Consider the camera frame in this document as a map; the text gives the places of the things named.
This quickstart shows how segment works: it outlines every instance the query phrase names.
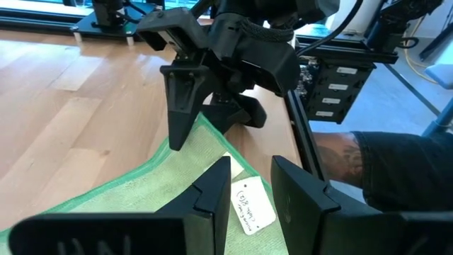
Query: person's arm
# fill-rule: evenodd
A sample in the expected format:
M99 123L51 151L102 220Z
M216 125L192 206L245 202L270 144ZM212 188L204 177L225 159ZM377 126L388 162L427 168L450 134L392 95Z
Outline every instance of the person's arm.
M362 155L352 133L314 133L329 179L362 188Z

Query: green cloth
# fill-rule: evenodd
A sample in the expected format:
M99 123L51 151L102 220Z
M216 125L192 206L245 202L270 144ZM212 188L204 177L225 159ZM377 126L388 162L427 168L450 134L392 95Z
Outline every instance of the green cloth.
M154 212L183 192L225 152L245 169L233 182L258 175L222 134L199 115L181 151L172 151L167 138L142 166L44 213ZM262 180L273 203L270 186ZM0 232L0 254L10 254L8 233L9 229ZM231 206L225 254L287 254L280 223L276 220L248 236Z

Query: wooden table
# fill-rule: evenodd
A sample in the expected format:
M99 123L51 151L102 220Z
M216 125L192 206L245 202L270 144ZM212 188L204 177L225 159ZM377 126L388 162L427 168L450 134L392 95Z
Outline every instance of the wooden table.
M0 229L144 163L168 135L159 67L174 52L144 43L0 31ZM248 91L264 128L226 137L270 180L274 154L300 165L281 98Z

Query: floor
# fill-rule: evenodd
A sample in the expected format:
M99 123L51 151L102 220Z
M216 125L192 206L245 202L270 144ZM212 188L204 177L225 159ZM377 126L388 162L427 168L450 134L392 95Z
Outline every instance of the floor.
M429 42L430 39L422 39L417 48L409 51L411 58L418 60L418 52ZM445 50L442 54L434 54L424 64L447 61L452 63L453 41L450 40L443 48ZM441 111L453 98L453 91L445 90L439 85L421 79L407 65L402 51L400 56L394 68ZM435 117L383 64L378 64L341 125L316 121L312 121L310 124L314 132L357 130L420 135ZM362 190L338 182L333 182L333 186L349 196L363 201Z

